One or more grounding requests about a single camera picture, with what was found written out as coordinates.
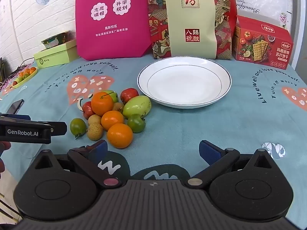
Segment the tan longan front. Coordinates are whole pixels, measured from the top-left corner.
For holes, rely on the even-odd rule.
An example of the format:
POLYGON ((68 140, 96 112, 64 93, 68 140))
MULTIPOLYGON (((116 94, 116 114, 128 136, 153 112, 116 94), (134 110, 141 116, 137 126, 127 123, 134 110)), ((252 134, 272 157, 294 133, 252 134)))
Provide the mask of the tan longan front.
POLYGON ((98 141, 102 138, 103 135, 103 127, 101 126, 101 124, 98 123, 92 123, 89 125, 88 129, 87 129, 87 137, 91 140, 91 141, 98 141))

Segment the tan longan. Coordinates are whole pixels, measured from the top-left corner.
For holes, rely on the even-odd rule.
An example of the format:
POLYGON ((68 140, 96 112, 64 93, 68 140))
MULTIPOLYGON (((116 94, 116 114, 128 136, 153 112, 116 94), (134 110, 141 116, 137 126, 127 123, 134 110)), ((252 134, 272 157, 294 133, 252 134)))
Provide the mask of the tan longan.
POLYGON ((87 137, 91 140, 91 141, 98 141, 102 138, 103 135, 103 127, 101 126, 101 124, 98 123, 92 123, 89 125, 88 129, 87 129, 87 137))
POLYGON ((91 124, 101 124, 101 117, 99 115, 91 115, 89 118, 88 118, 88 125, 91 125, 91 124))
POLYGON ((116 102, 116 103, 113 104, 112 110, 113 111, 118 111, 118 112, 122 113, 123 112, 123 108, 124 108, 124 104, 123 103, 116 102))

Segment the green tomato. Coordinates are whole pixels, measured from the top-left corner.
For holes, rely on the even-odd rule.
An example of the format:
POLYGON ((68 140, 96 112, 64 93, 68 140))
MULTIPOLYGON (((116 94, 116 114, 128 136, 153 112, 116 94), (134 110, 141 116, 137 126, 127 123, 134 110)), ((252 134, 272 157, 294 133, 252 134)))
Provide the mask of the green tomato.
POLYGON ((81 118, 74 118, 70 122, 70 132, 74 135, 75 139, 83 136, 86 133, 87 126, 81 118))
POLYGON ((146 123, 143 115, 132 114, 127 120, 127 125, 133 133, 140 133, 145 129, 146 123))

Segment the red apple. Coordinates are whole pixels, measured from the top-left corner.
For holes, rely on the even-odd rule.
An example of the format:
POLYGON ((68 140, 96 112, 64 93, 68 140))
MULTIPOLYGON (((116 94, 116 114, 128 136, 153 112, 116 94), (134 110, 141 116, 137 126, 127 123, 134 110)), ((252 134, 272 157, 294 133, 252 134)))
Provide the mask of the red apple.
POLYGON ((85 119, 89 119, 92 115, 95 115, 92 110, 91 101, 87 101, 82 105, 82 111, 85 119))
POLYGON ((132 98, 138 96, 139 93, 135 88, 127 88, 123 90, 120 94, 120 100, 123 104, 126 104, 132 98))

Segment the orange with stem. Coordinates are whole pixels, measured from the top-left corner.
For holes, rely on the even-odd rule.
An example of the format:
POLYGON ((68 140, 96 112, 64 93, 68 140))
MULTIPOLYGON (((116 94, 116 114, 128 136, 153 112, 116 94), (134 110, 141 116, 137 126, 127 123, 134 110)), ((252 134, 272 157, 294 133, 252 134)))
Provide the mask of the orange with stem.
POLYGON ((91 107, 95 114, 102 116, 113 109, 113 99, 106 92, 98 92, 91 99, 91 107))

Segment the tan longan back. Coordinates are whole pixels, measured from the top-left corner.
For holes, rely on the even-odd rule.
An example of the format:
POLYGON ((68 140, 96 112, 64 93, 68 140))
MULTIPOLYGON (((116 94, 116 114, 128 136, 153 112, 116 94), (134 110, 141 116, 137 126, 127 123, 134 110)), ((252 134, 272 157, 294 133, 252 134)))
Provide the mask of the tan longan back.
POLYGON ((124 104, 123 103, 116 102, 116 103, 113 104, 112 110, 113 111, 118 111, 118 112, 122 113, 123 112, 123 108, 124 108, 124 104))

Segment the small green mango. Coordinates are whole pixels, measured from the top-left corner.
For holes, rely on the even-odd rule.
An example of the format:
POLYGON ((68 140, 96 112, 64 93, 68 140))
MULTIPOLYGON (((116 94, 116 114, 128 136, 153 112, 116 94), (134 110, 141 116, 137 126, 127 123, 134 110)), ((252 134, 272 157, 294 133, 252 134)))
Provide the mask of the small green mango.
POLYGON ((111 96, 114 103, 117 103, 118 100, 118 94, 113 90, 104 90, 105 93, 107 93, 109 96, 111 96))

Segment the large light green mango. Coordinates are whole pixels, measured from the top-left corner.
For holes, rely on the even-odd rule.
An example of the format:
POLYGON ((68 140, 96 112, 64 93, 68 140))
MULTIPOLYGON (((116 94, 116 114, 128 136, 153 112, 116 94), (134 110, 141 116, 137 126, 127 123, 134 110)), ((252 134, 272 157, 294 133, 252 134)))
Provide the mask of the large light green mango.
POLYGON ((123 116, 129 118, 133 114, 146 116, 151 110, 151 100, 147 96, 136 96, 130 99, 123 108, 123 116))

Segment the yellow tray with small fruits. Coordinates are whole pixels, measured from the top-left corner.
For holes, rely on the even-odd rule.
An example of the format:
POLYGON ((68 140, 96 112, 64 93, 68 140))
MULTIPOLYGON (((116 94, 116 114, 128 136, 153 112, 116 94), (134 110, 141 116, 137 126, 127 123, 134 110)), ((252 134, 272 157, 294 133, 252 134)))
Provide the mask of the yellow tray with small fruits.
POLYGON ((21 85, 24 85, 27 81, 32 79, 38 72, 37 67, 31 67, 26 69, 24 72, 21 72, 19 76, 12 82, 12 88, 16 89, 21 85))

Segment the blue printed tablecloth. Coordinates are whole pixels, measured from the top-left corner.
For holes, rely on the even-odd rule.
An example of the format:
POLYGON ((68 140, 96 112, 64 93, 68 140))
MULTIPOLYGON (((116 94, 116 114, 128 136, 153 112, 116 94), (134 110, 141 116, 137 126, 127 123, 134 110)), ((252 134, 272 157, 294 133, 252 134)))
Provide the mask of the blue printed tablecloth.
MULTIPOLYGON (((77 59, 49 67, 19 89, 1 94, 1 112, 23 100, 19 113, 34 121, 69 124, 82 117, 77 94, 101 91, 105 84, 122 92, 137 87, 137 76, 153 62, 141 58, 77 59)), ((146 116, 145 130, 129 147, 108 147, 98 167, 120 180, 185 179, 206 167, 199 143, 207 140, 225 149, 253 153, 263 148, 279 165, 294 191, 287 217, 306 228, 306 84, 292 69, 278 70, 237 61, 221 61, 232 78, 220 101, 195 110, 177 110, 157 103, 146 116)))

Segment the white round plate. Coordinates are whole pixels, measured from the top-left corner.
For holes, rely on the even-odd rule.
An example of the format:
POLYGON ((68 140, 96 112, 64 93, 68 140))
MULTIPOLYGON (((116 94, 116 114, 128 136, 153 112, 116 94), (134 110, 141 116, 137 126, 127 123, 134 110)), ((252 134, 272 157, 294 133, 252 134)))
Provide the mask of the white round plate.
POLYGON ((198 57, 160 59, 140 71, 140 91, 169 108, 194 109, 214 104, 232 86, 230 73, 220 64, 198 57))

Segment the green patterned bowl box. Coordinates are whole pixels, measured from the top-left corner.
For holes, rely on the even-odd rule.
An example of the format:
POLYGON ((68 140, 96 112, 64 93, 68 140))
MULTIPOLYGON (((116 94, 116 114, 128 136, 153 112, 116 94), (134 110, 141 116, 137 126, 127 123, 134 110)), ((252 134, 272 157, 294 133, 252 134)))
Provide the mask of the green patterned bowl box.
POLYGON ((65 31, 65 32, 56 34, 54 36, 51 36, 41 41, 41 43, 44 45, 45 49, 50 49, 50 48, 59 46, 61 44, 64 44, 72 39, 74 39, 74 33, 71 31, 65 31))

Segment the magenta non-woven tote bag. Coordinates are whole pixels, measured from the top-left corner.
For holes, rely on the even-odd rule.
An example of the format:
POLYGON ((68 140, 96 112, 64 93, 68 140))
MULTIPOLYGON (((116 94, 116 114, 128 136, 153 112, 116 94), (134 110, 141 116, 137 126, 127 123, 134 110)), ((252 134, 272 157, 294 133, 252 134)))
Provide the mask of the magenta non-woven tote bag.
POLYGON ((75 0, 75 27, 86 60, 141 57, 151 46, 147 0, 75 0))

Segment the red green liquor gift bag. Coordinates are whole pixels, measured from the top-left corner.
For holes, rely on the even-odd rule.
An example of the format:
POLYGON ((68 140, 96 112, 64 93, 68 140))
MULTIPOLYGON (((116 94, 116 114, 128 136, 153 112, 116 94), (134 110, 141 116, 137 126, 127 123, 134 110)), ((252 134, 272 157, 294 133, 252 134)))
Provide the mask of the red green liquor gift bag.
POLYGON ((230 60, 235 0, 147 0, 153 57, 230 60))

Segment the white floral plastic bag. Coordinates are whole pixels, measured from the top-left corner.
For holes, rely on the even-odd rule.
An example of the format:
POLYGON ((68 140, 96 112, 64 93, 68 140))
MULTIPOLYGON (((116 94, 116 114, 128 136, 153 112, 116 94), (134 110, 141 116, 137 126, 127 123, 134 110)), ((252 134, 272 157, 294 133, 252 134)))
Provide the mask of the white floral plastic bag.
POLYGON ((238 15, 291 29, 292 0, 236 0, 238 15))

